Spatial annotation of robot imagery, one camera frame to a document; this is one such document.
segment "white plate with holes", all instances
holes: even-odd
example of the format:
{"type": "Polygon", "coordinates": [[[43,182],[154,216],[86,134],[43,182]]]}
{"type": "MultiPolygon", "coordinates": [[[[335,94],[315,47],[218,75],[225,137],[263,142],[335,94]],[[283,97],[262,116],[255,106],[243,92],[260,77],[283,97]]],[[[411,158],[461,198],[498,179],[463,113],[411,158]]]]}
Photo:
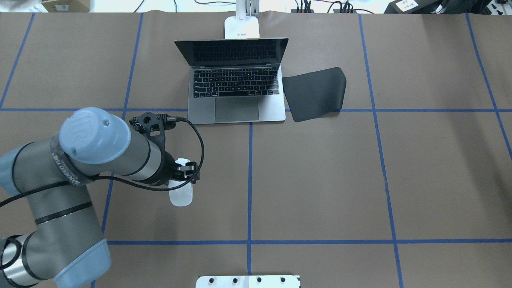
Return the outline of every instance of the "white plate with holes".
{"type": "Polygon", "coordinates": [[[202,276],[196,288],[300,288],[297,275],[202,276]]]}

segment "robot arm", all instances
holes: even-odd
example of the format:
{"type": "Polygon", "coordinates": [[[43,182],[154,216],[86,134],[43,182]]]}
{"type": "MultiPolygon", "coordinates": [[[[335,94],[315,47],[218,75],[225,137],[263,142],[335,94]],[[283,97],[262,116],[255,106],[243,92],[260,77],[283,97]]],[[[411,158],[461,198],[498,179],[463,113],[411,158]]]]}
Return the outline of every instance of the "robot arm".
{"type": "Polygon", "coordinates": [[[195,162],[181,166],[164,149],[164,131],[176,121],[148,112],[133,118],[131,129],[115,115],[85,108],[53,137],[0,157],[0,186],[12,196],[70,183],[27,196],[37,231],[0,239],[0,288],[51,278],[59,288],[80,287],[103,275],[110,254],[85,184],[106,171],[150,186],[197,180],[195,162]]]}

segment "laptop screen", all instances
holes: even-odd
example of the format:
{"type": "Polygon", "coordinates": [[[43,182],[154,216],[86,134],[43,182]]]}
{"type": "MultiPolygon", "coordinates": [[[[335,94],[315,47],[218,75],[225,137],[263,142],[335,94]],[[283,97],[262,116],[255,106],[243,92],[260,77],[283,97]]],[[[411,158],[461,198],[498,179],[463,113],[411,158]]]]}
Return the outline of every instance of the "laptop screen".
{"type": "Polygon", "coordinates": [[[288,38],[175,41],[190,66],[278,64],[288,38]]]}

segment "cardboard box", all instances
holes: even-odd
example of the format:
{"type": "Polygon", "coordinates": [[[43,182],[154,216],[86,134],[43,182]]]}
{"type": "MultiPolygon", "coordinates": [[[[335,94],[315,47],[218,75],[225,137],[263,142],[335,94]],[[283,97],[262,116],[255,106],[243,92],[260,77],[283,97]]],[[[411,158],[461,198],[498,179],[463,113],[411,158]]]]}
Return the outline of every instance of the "cardboard box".
{"type": "Polygon", "coordinates": [[[49,0],[41,4],[48,12],[89,12],[91,0],[49,0]]]}

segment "laptop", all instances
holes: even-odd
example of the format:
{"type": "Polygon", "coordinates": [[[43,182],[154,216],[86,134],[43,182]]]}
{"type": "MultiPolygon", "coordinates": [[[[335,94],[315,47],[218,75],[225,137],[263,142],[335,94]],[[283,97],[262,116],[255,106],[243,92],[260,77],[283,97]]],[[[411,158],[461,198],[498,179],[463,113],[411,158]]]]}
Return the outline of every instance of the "laptop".
{"type": "Polygon", "coordinates": [[[288,38],[175,41],[190,65],[194,124],[283,121],[281,60],[288,38]]]}

